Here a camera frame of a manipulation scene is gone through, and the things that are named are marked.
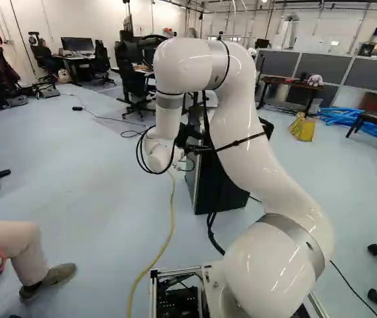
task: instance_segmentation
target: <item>grey partition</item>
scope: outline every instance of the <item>grey partition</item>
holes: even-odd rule
[[[274,76],[286,76],[290,78],[293,75],[294,68],[299,58],[298,52],[284,51],[259,51],[263,54],[265,62],[263,65],[263,74]]]
[[[356,58],[345,85],[377,91],[377,60]]]
[[[303,72],[319,74],[327,83],[340,84],[351,60],[348,56],[303,53],[296,77]]]

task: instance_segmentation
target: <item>yellow bag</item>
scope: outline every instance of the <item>yellow bag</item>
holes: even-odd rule
[[[315,119],[305,118],[305,113],[297,113],[295,121],[288,127],[291,134],[301,141],[312,141],[315,132]]]

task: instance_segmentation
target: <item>person's leg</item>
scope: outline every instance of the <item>person's leg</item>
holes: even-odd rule
[[[40,282],[48,273],[40,238],[34,223],[0,221],[0,248],[9,255],[23,286]]]
[[[0,221],[0,248],[9,255],[22,282],[19,292],[22,300],[32,298],[44,288],[68,282],[76,273],[73,263],[48,268],[40,229],[34,223]]]

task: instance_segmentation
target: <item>metal frame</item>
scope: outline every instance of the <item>metal frame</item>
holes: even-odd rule
[[[166,269],[155,269],[150,271],[150,285],[149,285],[149,305],[148,305],[148,318],[156,318],[156,300],[157,300],[157,279],[158,278],[171,278],[186,274],[194,274],[200,275],[203,278],[203,281],[207,281],[209,279],[209,275],[211,274],[212,265],[216,265],[220,263],[218,262],[211,262],[208,265],[204,266],[193,266],[188,268],[181,268],[177,270],[166,270]],[[199,288],[199,293],[202,291],[207,291],[205,286],[203,288]],[[311,318],[329,318],[328,313],[326,312],[325,308],[323,307],[322,303],[320,302],[319,298],[314,294],[310,293],[305,299],[303,303],[309,313]]]

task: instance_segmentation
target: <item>yellow cable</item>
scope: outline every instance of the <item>yellow cable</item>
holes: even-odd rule
[[[174,234],[174,227],[175,227],[175,215],[174,215],[174,193],[175,193],[175,177],[169,172],[169,176],[172,179],[172,193],[170,195],[170,232],[168,234],[168,237],[166,238],[165,243],[163,244],[162,248],[160,249],[160,252],[157,254],[157,256],[154,258],[154,260],[151,262],[150,265],[147,266],[145,270],[143,270],[136,280],[133,282],[133,285],[131,287],[131,293],[129,294],[129,301],[128,301],[128,311],[127,311],[127,318],[131,318],[131,311],[133,306],[133,297],[134,292],[136,290],[136,287],[138,286],[138,283],[141,281],[141,278],[147,274],[149,270],[155,265],[155,263],[158,261],[158,259],[163,255],[164,251],[169,245],[170,239],[172,238],[172,235]]]

